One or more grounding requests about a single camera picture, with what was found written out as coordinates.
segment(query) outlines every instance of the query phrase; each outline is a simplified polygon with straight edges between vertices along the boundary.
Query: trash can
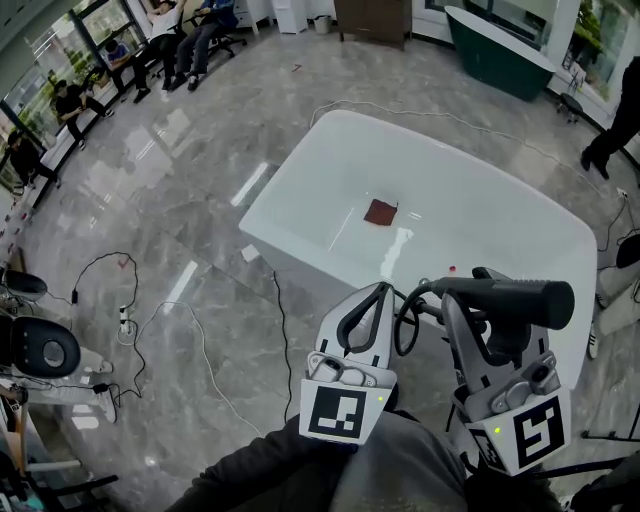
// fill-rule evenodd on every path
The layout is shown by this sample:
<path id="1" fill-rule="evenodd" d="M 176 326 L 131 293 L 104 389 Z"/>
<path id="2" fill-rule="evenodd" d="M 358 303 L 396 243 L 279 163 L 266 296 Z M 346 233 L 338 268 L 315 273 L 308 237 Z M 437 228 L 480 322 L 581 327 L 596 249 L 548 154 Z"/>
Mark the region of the trash can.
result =
<path id="1" fill-rule="evenodd" d="M 316 26 L 318 34 L 328 34 L 331 27 L 331 16 L 318 16 L 313 20 L 313 24 Z"/>

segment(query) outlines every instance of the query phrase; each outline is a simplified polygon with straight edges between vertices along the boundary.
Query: wall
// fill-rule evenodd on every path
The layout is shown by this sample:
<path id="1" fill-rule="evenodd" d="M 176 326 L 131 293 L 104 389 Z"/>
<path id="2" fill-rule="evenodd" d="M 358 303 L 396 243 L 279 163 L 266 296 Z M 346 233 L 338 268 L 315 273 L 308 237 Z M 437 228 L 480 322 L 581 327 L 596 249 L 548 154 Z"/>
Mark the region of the wall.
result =
<path id="1" fill-rule="evenodd" d="M 11 88 L 33 65 L 35 59 L 25 38 L 34 40 L 47 30 L 58 18 L 72 9 L 78 0 L 55 0 L 32 19 L 0 51 L 0 98 L 4 98 Z"/>

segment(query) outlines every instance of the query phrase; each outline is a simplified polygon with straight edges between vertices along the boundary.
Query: gray tiled floor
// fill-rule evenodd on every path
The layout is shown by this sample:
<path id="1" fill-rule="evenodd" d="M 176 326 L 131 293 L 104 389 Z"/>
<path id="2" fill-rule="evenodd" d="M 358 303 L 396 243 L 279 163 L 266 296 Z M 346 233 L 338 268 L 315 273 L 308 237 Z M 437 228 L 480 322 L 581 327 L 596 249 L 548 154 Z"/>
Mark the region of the gray tiled floor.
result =
<path id="1" fill-rule="evenodd" d="M 116 107 L 98 123 L 87 149 L 63 169 L 54 190 L 26 233 L 29 270 L 54 294 L 69 296 L 79 271 L 93 257 L 130 251 L 139 264 L 139 300 L 133 313 L 146 321 L 167 298 L 190 262 L 197 268 L 180 300 L 202 322 L 206 350 L 218 386 L 240 414 L 263 432 L 282 424 L 286 367 L 280 312 L 271 270 L 263 260 L 247 264 L 238 222 L 277 167 L 308 129 L 313 111 L 338 99 L 372 101 L 397 110 L 450 112 L 468 122 L 515 135 L 554 155 L 558 165 L 512 140 L 481 133 L 440 117 L 395 116 L 368 106 L 348 106 L 424 133 L 491 162 L 558 201 L 582 218 L 604 243 L 619 202 L 640 193 L 635 171 L 619 155 L 610 182 L 579 170 L 579 152 L 595 135 L 584 122 L 567 125 L 548 97 L 524 103 L 467 76 L 453 51 L 420 41 L 405 53 L 337 36 L 265 35 L 221 65 L 193 94 L 156 90 L 140 105 Z M 302 67 L 293 71 L 294 66 Z M 237 206 L 230 199 L 256 167 L 269 167 Z M 630 221 L 613 229 L 614 239 Z M 601 263 L 610 255 L 603 255 Z M 83 344 L 115 364 L 114 378 L 128 386 L 139 367 L 130 348 L 118 345 L 117 307 L 130 300 L 131 264 L 103 261 L 83 277 L 80 304 L 70 313 Z M 296 383 L 327 305 L 292 283 L 283 283 Z M 47 307 L 67 306 L 47 299 Z M 605 340 L 601 357 L 586 362 L 574 393 L 573 430 L 608 431 L 630 426 L 640 400 L 636 326 Z M 147 369 L 139 379 L 144 398 L 123 399 L 116 425 L 76 430 L 70 409 L 63 431 L 96 475 L 117 473 L 114 500 L 129 510 L 162 510 L 199 471 L 246 444 L 253 431 L 240 423 L 213 389 L 199 331 L 188 311 L 175 306 L 145 331 L 140 350 Z M 418 347 L 394 359 L 402 405 L 433 428 L 443 428 L 454 387 L 450 356 L 442 347 Z M 628 453 L 630 446 L 576 440 L 554 463 L 568 464 Z M 583 480 L 556 482 L 559 493 Z"/>

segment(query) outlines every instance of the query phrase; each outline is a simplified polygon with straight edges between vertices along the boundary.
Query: sitting person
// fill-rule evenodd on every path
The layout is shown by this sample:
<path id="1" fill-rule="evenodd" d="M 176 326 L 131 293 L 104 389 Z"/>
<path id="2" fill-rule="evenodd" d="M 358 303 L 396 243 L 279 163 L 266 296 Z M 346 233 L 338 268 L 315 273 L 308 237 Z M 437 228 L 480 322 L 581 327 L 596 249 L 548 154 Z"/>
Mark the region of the sitting person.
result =
<path id="1" fill-rule="evenodd" d="M 7 144 L 10 148 L 11 165 L 25 187 L 33 185 L 34 178 L 39 174 L 49 181 L 55 182 L 56 187 L 60 188 L 60 178 L 55 172 L 40 163 L 40 154 L 27 136 L 18 131 L 11 132 Z"/>
<path id="2" fill-rule="evenodd" d="M 149 44 L 136 57 L 133 67 L 136 74 L 136 89 L 138 89 L 138 94 L 133 100 L 134 103 L 140 103 L 151 92 L 147 86 L 146 64 L 152 60 L 162 59 L 164 65 L 162 89 L 165 91 L 169 89 L 174 73 L 176 48 L 180 42 L 180 36 L 176 34 L 175 28 L 180 22 L 180 15 L 186 2 L 187 0 L 179 0 L 176 4 L 176 2 L 163 0 L 157 9 L 147 13 L 153 28 Z"/>
<path id="3" fill-rule="evenodd" d="M 195 16 L 203 18 L 200 25 L 178 45 L 178 72 L 169 90 L 175 91 L 184 84 L 190 70 L 188 89 L 196 90 L 199 76 L 207 72 L 209 41 L 214 33 L 220 27 L 234 29 L 238 25 L 238 18 L 233 14 L 233 4 L 234 0 L 205 0 L 199 9 L 194 11 Z M 194 48 L 195 59 L 191 69 Z"/>
<path id="4" fill-rule="evenodd" d="M 118 90 L 124 92 L 125 88 L 120 75 L 126 68 L 135 65 L 136 58 L 129 52 L 126 44 L 119 43 L 115 39 L 109 41 L 104 48 L 107 51 L 107 60 L 113 74 L 113 81 Z"/>
<path id="5" fill-rule="evenodd" d="M 80 133 L 76 120 L 87 108 L 93 110 L 100 117 L 111 117 L 113 110 L 109 110 L 102 103 L 90 98 L 75 84 L 67 85 L 65 80 L 60 80 L 54 87 L 56 93 L 56 110 L 60 119 L 67 123 L 69 132 L 80 144 L 80 150 L 84 150 L 86 144 Z"/>

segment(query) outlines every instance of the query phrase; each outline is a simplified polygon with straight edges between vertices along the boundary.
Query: white bin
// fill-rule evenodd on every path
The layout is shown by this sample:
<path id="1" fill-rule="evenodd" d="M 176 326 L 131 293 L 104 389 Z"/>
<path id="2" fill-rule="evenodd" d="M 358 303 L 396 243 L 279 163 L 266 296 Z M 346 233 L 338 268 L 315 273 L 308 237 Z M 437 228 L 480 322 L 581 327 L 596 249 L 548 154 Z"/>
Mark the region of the white bin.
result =
<path id="1" fill-rule="evenodd" d="M 281 34 L 299 34 L 307 29 L 307 8 L 304 0 L 273 0 L 273 10 Z"/>
<path id="2" fill-rule="evenodd" d="M 331 16 L 318 16 L 313 20 L 313 24 L 316 26 L 316 33 L 321 35 L 328 34 L 331 27 Z"/>

